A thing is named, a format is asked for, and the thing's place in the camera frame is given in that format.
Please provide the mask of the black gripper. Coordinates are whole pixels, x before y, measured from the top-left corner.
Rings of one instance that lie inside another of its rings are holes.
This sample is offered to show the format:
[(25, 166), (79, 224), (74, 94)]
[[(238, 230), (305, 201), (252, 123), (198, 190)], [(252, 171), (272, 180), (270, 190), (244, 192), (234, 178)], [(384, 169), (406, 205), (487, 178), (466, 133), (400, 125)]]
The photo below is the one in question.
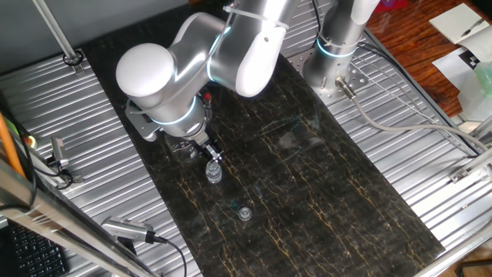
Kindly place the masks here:
[(218, 150), (215, 150), (213, 143), (210, 139), (205, 141), (194, 140), (193, 143), (198, 148), (199, 151), (203, 154), (203, 156), (207, 159), (208, 162), (214, 161), (217, 163), (222, 162), (221, 153)]

